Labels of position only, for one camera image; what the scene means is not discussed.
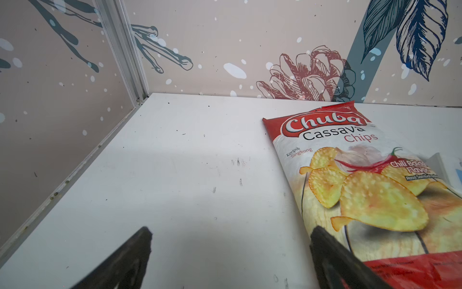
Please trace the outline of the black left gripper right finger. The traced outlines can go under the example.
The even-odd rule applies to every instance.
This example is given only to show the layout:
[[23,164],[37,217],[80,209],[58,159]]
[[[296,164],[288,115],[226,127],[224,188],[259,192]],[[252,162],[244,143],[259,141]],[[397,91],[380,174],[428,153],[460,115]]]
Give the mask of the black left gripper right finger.
[[389,289],[391,286],[364,265],[323,227],[310,235],[310,251],[322,289]]

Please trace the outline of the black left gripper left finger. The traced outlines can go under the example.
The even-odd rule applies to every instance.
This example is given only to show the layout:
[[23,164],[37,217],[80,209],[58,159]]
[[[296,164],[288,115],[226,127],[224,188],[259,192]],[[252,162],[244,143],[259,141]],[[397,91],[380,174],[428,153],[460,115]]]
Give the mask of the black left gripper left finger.
[[141,227],[86,277],[75,289],[139,289],[151,253],[152,233]]

